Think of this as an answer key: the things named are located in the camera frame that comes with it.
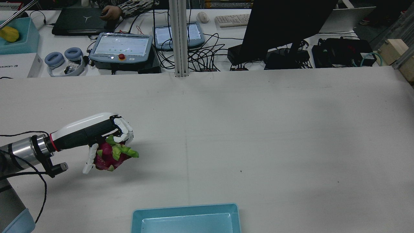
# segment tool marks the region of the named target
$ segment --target person's hand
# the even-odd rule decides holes
[[[103,16],[100,16],[99,18],[101,20],[109,21],[109,20],[119,20],[119,17],[122,15],[122,9],[117,6],[106,6],[102,10],[102,14],[105,14]]]

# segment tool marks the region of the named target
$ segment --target metal bracket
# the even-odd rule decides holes
[[[392,64],[392,67],[396,70],[399,69],[410,57],[414,56],[414,46],[411,46],[408,48],[405,53],[401,55],[400,58],[398,58],[394,64]]]
[[[170,0],[176,77],[188,76],[187,10],[185,0]]]

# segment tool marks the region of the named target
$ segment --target computer mouse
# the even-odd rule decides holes
[[[201,11],[201,12],[199,12],[197,14],[197,19],[200,22],[202,22],[203,24],[206,24],[206,23],[208,23],[210,21],[210,19],[208,18],[208,15],[205,12],[203,12],[203,11]]]

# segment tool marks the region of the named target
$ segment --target blue bin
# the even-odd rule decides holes
[[[7,26],[17,29],[20,37],[16,42],[0,37],[0,54],[37,53],[39,32],[30,17],[14,19]]]
[[[131,233],[241,233],[235,203],[137,209]]]

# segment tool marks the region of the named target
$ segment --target camouflage sleeve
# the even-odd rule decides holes
[[[153,5],[158,5],[159,0],[128,0],[118,4],[122,9],[123,18],[134,17],[152,9]]]

